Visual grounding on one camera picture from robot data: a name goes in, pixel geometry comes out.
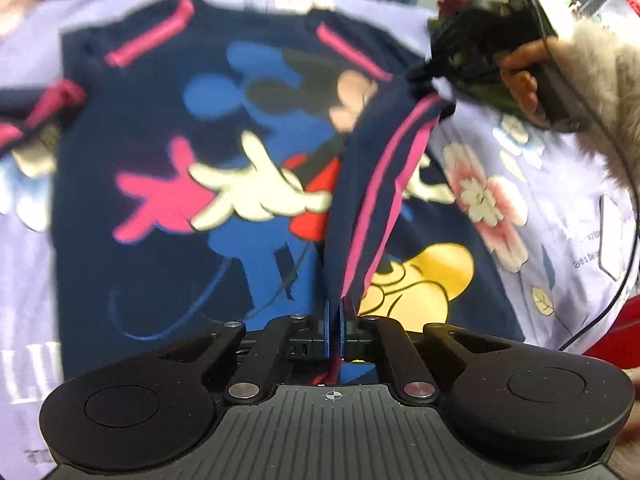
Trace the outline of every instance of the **round pad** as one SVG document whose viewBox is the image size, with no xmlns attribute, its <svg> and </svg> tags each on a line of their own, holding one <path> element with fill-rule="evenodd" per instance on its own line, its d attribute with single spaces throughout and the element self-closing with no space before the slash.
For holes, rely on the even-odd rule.
<svg viewBox="0 0 640 480">
<path fill-rule="evenodd" d="M 141 356 L 72 379 L 40 410 L 40 429 L 60 462 L 127 472 L 169 462 L 211 427 L 214 403 L 191 366 Z"/>
<path fill-rule="evenodd" d="M 472 446 L 544 462 L 606 445 L 633 401 L 631 381 L 608 363 L 514 343 L 469 354 L 443 409 Z"/>
<path fill-rule="evenodd" d="M 84 406 L 86 416 L 107 428 L 129 428 L 156 414 L 158 394 L 144 386 L 123 384 L 94 393 Z"/>
<path fill-rule="evenodd" d="M 534 402 L 559 402 L 577 397 L 586 383 L 580 375 L 562 368 L 530 368 L 509 378 L 511 393 Z"/>
</svg>

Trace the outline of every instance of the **white cartoon glove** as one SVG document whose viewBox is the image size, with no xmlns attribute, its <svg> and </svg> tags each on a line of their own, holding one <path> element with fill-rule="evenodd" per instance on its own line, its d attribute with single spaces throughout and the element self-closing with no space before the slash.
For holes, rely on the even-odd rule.
<svg viewBox="0 0 640 480">
<path fill-rule="evenodd" d="M 197 162 L 190 175 L 216 197 L 200 211 L 191 225 L 198 231 L 215 229 L 233 213 L 250 222 L 265 222 L 275 216 L 293 217 L 305 211 L 325 212 L 332 195 L 327 191 L 307 193 L 288 170 L 278 168 L 264 145 L 252 132 L 241 136 L 242 149 L 251 162 L 240 170 L 219 170 Z"/>
<path fill-rule="evenodd" d="M 409 179 L 406 187 L 404 188 L 404 192 L 402 193 L 402 198 L 407 199 L 411 197 L 419 198 L 424 202 L 439 202 L 441 204 L 453 204 L 456 200 L 456 197 L 453 195 L 453 192 L 449 189 L 447 184 L 425 184 L 420 180 L 420 170 L 422 168 L 426 168 L 431 164 L 431 159 L 423 154 L 420 158 L 420 162 L 418 166 L 416 166 L 414 172 Z"/>
</svg>

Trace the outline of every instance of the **hand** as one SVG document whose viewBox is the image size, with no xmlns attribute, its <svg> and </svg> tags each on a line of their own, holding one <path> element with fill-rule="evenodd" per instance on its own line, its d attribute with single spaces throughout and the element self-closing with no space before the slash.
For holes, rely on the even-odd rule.
<svg viewBox="0 0 640 480">
<path fill-rule="evenodd" d="M 243 132 L 241 141 L 251 163 L 246 168 L 219 170 L 199 162 L 190 166 L 191 177 L 216 194 L 191 219 L 194 228 L 215 229 L 233 213 L 251 222 L 265 222 L 275 216 L 293 217 L 305 211 L 321 213 L 329 209 L 331 193 L 305 192 L 293 173 L 276 167 L 255 134 Z"/>
<path fill-rule="evenodd" d="M 638 399 L 638 392 L 640 391 L 640 368 L 634 368 L 633 370 L 624 370 L 629 378 L 636 386 L 636 402 L 634 403 L 629 420 L 626 422 L 625 427 L 620 432 L 619 440 L 623 442 L 625 440 L 633 440 L 638 442 L 640 440 L 640 400 Z"/>
<path fill-rule="evenodd" d="M 558 38 L 548 38 L 548 49 L 542 40 L 533 41 L 521 46 L 512 54 L 499 60 L 500 75 L 505 85 L 509 88 L 511 95 L 524 112 L 527 119 L 533 124 L 548 127 L 543 110 L 536 92 L 538 82 L 527 72 L 528 66 L 551 60 L 549 51 L 554 55 L 554 59 L 564 59 L 568 44 L 558 40 Z"/>
</svg>

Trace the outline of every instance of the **ridged grip surface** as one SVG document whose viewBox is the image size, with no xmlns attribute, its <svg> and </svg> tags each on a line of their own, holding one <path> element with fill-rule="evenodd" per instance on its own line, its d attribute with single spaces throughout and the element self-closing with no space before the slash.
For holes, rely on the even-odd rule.
<svg viewBox="0 0 640 480">
<path fill-rule="evenodd" d="M 386 386 L 281 386 L 257 406 L 228 410 L 212 437 L 130 480 L 525 480 L 460 444 L 431 408 Z M 546 480 L 614 480 L 603 465 Z M 110 480 L 60 466 L 49 480 Z"/>
</svg>

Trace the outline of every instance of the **black cable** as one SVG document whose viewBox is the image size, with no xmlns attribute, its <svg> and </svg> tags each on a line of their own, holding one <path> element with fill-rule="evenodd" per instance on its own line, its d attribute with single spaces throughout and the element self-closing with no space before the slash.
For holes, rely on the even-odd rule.
<svg viewBox="0 0 640 480">
<path fill-rule="evenodd" d="M 574 97 L 578 99 L 578 101 L 580 101 L 580 104 L 582 104 L 584 109 L 588 112 L 593 122 L 596 123 L 596 125 L 603 131 L 603 133 L 609 140 L 609 143 L 612 145 L 616 154 L 619 156 L 620 160 L 622 161 L 622 165 L 624 167 L 626 177 L 629 180 L 629 186 L 631 187 L 633 192 L 632 202 L 634 206 L 634 219 L 636 221 L 634 241 L 631 247 L 631 256 L 629 257 L 629 263 L 626 267 L 626 273 L 624 275 L 624 278 L 622 279 L 622 282 L 620 283 L 620 287 L 618 288 L 618 291 L 615 293 L 613 299 L 611 300 L 609 305 L 607 305 L 605 310 L 603 310 L 598 316 L 595 317 L 595 319 L 593 319 L 589 324 L 587 324 L 587 326 L 585 326 L 583 329 L 578 331 L 574 336 L 572 336 L 569 339 L 569 341 L 564 343 L 559 348 L 560 351 L 564 351 L 567 348 L 569 348 L 569 346 L 571 346 L 580 337 L 582 337 L 586 332 L 588 332 L 591 328 L 597 325 L 611 311 L 611 309 L 615 306 L 616 302 L 619 300 L 623 291 L 626 289 L 626 282 L 628 281 L 629 276 L 631 275 L 631 270 L 634 266 L 634 260 L 636 259 L 636 250 L 638 249 L 638 235 L 640 233 L 640 199 L 638 197 L 638 188 L 636 187 L 636 182 L 633 176 L 633 172 L 631 171 L 628 160 L 626 160 L 626 156 L 624 155 L 624 153 L 622 152 L 622 149 L 618 146 L 618 144 L 614 140 L 614 137 L 609 131 L 609 129 L 605 126 L 602 118 L 597 114 L 597 112 L 593 109 L 593 107 L 591 107 L 591 105 L 587 102 L 587 99 L 585 99 L 585 97 L 578 91 L 574 83 L 570 81 L 569 78 L 565 76 L 564 73 L 562 72 L 562 69 L 560 68 L 560 65 L 558 63 L 558 60 L 556 59 L 556 56 L 554 55 L 554 53 L 551 51 L 551 48 L 549 47 L 548 36 L 546 34 L 544 20 L 542 18 L 542 14 L 540 13 L 540 8 L 538 5 L 534 5 L 534 9 L 536 12 L 536 17 L 538 19 L 538 24 L 540 26 L 540 31 L 542 33 L 542 43 L 545 46 L 546 52 L 549 54 L 550 60 L 555 65 L 564 83 L 567 85 L 567 87 L 572 92 L 572 94 L 574 94 Z"/>
</svg>

